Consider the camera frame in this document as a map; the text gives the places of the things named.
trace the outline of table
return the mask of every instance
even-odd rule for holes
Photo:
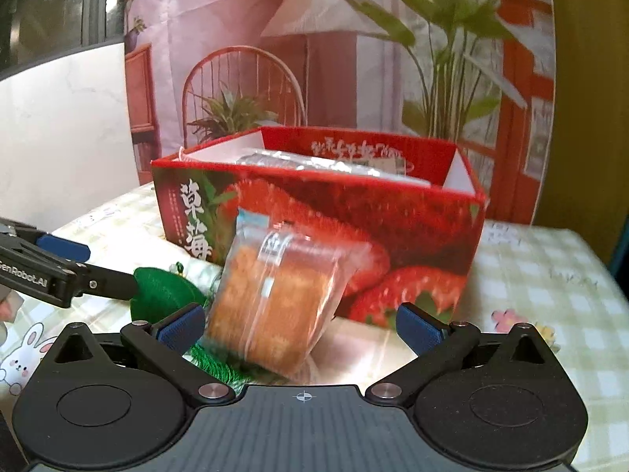
[[[86,243],[90,262],[106,253],[116,229],[163,233],[152,184],[142,186],[65,225],[58,236]],[[539,328],[554,329],[559,361],[589,412],[586,437],[573,465],[581,472],[629,470],[629,303],[585,242],[567,230],[485,224],[467,288],[455,314],[484,332],[504,330],[513,310]],[[128,303],[84,296],[60,310],[26,297],[7,340],[4,360],[43,325],[35,343],[71,321],[93,332],[117,332],[130,322]],[[323,383],[364,389],[415,355],[393,332],[335,318],[313,351]],[[0,382],[0,408],[10,420],[17,397]]]

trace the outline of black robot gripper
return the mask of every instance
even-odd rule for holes
[[[583,401],[530,324],[482,334],[404,304],[397,331],[418,356],[364,396],[237,396],[136,323],[59,335],[13,412],[31,470],[567,472],[586,432]]]

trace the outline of strawberry box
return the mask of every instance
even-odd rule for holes
[[[397,173],[236,164],[252,149],[340,159]],[[223,265],[239,214],[291,221],[322,240],[368,242],[369,267],[337,315],[392,327],[405,301],[449,321],[467,280],[486,196],[453,143],[315,127],[261,127],[152,162],[166,239]]]

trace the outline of wicker chair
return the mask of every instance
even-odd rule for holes
[[[278,115],[278,124],[306,124],[301,87],[277,56],[252,46],[230,46],[211,53],[194,68],[184,84],[182,124],[184,147],[202,143],[199,119],[207,116],[203,97],[220,97],[221,90],[255,97],[260,106]]]

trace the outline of white lamp shade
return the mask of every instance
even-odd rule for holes
[[[381,34],[383,30],[345,0],[284,0],[262,37],[321,32]]]

